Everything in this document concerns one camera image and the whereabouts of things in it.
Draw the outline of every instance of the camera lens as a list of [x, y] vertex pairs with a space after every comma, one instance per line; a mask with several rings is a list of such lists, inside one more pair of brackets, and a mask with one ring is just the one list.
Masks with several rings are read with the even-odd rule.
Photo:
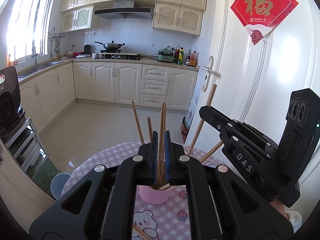
[[292, 102], [290, 102], [290, 104], [289, 104], [288, 114], [290, 114], [290, 113], [291, 113], [291, 110], [292, 110]]
[[302, 105], [300, 106], [300, 109], [299, 109], [299, 114], [298, 114], [298, 121], [299, 121], [299, 122], [301, 121], [303, 115], [304, 115], [304, 104], [302, 104]]
[[292, 119], [296, 118], [297, 112], [298, 112], [298, 102], [296, 101], [292, 109]]

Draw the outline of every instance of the window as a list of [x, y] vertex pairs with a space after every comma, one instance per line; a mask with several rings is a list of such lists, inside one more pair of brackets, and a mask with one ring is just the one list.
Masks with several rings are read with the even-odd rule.
[[51, 0], [15, 0], [9, 21], [7, 47], [10, 60], [47, 54], [47, 18]]

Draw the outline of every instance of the range hood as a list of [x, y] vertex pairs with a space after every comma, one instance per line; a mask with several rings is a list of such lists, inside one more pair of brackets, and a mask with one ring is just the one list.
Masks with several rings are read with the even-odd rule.
[[153, 9], [138, 7], [135, 1], [116, 1], [114, 8], [96, 10], [94, 14], [105, 19], [152, 19]]

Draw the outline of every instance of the chinese character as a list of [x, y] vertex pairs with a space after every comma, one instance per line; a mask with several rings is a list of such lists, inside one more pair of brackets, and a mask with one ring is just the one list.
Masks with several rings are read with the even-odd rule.
[[[253, 0], [244, 0], [245, 3], [248, 4], [246, 12], [250, 12], [252, 15], [253, 12]], [[270, 10], [273, 7], [273, 2], [266, 1], [266, 0], [256, 0], [256, 5], [254, 9], [256, 10], [257, 14], [268, 16], [270, 15]]]

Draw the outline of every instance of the pink checkered tablecloth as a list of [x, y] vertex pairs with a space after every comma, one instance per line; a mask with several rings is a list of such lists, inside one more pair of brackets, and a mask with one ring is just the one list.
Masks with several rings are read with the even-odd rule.
[[[125, 159], [138, 153], [141, 142], [123, 143], [103, 150], [76, 168], [66, 182], [62, 195], [76, 184], [85, 174], [98, 164], [107, 168], [120, 165]], [[206, 153], [193, 149], [193, 157], [200, 159]], [[211, 156], [205, 163], [207, 166], [216, 167], [222, 162]], [[168, 200], [160, 205], [146, 203], [140, 197], [139, 189], [136, 193], [133, 223], [137, 224], [143, 232], [154, 240], [190, 240], [190, 221], [187, 192], [185, 186], [176, 186]], [[135, 230], [132, 231], [132, 240], [142, 240]]]

